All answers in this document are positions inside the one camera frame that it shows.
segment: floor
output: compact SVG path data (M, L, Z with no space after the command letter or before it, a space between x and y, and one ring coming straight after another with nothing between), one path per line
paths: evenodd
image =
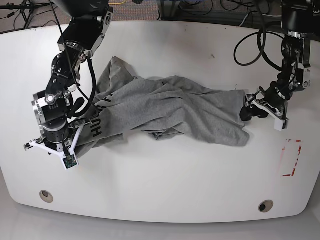
M189 0L189 3L194 3L195 0ZM237 6L235 3L230 2L228 0L200 0L201 3L190 6L188 4L181 3L181 7L183 9L189 10L193 9L195 11L200 11L202 13L206 13L210 11L212 4L214 11L226 11L222 8L221 2L226 9L234 9ZM268 0L271 7L271 11L269 14L279 15L280 9L280 0ZM11 4L19 5L22 0L9 0ZM47 3L47 0L33 0L35 4L39 3ZM122 3L123 0L110 0L109 4L114 8L113 21L156 21L159 17L158 6L155 0L144 0L141 5L137 5L132 2L132 0L126 0L123 4L115 4L113 3ZM2 0L0 5L4 5L7 2ZM268 5L266 0L262 0L260 4L261 10L266 13L268 11ZM54 16L50 11L50 6L42 7L36 10L33 14L33 19L31 21L30 27L42 27L42 26L51 26L55 25L53 22ZM56 10L58 19L60 24L68 24L70 21L70 17L67 16L64 12L62 12L59 8ZM247 7L240 6L235 12L243 12L246 13ZM17 12L14 16L10 18L5 18L9 13L12 13L12 10L0 10L0 33L4 31L10 31L14 29L19 29L24 26L24 20L19 12Z

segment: white tabletop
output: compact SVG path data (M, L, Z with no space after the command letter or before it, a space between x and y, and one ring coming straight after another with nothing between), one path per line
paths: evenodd
M187 22L113 22L93 58L97 78L112 56L132 74L148 79L179 75L212 89L267 89L277 72L263 59L249 67L233 60L235 45L253 30ZM39 137L31 101L44 90L59 53L57 27L0 36L2 104L0 165L11 197L33 207L98 218L167 223L209 223L269 219L301 213L320 171L320 45L311 45L311 88L289 102L289 129L254 119L246 147L206 144L186 136L155 141L130 133L120 144L90 150L79 167L65 171L60 160L23 145ZM281 39L267 37L265 51L281 64ZM238 51L241 62L258 54L256 39ZM81 85L91 90L86 64ZM283 177L295 160L281 157L287 139L302 140L294 176ZM39 197L49 191L54 201ZM270 212L259 204L272 200Z

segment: gray cloth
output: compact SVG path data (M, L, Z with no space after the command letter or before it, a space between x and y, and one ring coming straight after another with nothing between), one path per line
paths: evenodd
M185 134L202 142L245 146L240 110L243 90L218 91L187 78L171 76L160 80L133 77L123 62L113 57L97 83L94 103L99 116L84 127L76 153L122 140L123 133L140 130L155 140ZM87 115L92 116L93 107Z

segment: white table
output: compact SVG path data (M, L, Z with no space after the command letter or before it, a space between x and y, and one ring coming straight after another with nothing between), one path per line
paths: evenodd
M113 22L93 58L97 78L112 56L126 61L132 74L148 79L172 75L212 89L267 89L277 72L263 61L240 67L235 45L253 30L187 22ZM98 218L166 223L214 223L294 216L310 198L320 171L320 45L311 45L311 88L289 102L289 129L273 129L273 119L254 119L246 147L206 144L186 136L155 141L130 133L127 141L90 150L79 167L65 171L60 160L23 145L39 137L31 101L46 88L51 62L59 53L57 27L0 36L2 113L0 166L18 203ZM265 51L281 64L281 39L268 36ZM258 54L256 39L238 51L242 62ZM82 89L91 78L81 66ZM286 139L302 140L294 176L283 177ZM41 200L49 191L53 203ZM260 203L272 200L267 213Z

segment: gray floor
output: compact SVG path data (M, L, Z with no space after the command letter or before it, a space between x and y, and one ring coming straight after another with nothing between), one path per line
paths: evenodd
M0 0L0 5L6 5L7 2L10 2L15 5L19 5L22 0ZM37 3L47 3L47 0L34 0L33 1L35 4ZM109 3L121 3L123 0L110 0ZM268 5L266 4L266 1L261 1L260 7L263 12L266 12L268 9ZM236 5L235 3L223 0L223 5L227 9L233 9ZM272 4L271 7L271 15L279 15L281 13L281 8L280 8L280 0L275 0ZM203 0L203 2L199 5L196 6L187 6L185 4L181 4L181 6L184 9L193 9L195 11L202 11L202 12L207 12L210 10L212 6L211 0ZM137 5L132 2L132 0L127 0L124 4L121 5L112 5L114 8L114 15L113 15L113 20L114 21L155 21L158 18L158 6L157 2L155 0L145 0L141 5ZM51 8L50 6L47 7L42 7L41 9L38 9L34 12L34 16L36 14L42 13L49 11ZM221 1L220 0L213 0L213 10L214 11L225 11L221 7ZM0 18L6 17L7 14L11 13L12 10L0 10ZM239 7L238 9L235 10L235 12L242 12L246 13L247 8L244 6ZM63 13L59 8L56 9L56 13L58 16L58 19L61 24L67 24L70 21L70 17L67 16L65 13ZM10 18L5 18L0 20L0 32L4 31L10 31L14 29L14 20L18 16L19 12L17 12L14 16ZM33 18L31 21L30 27L41 27L44 24L46 24L48 21L54 20L54 16L52 12L47 12L41 15L37 15ZM53 22L50 22L47 24L47 26L54 25ZM19 29L24 26L24 20L22 16L18 16L16 21L15 21L15 28Z

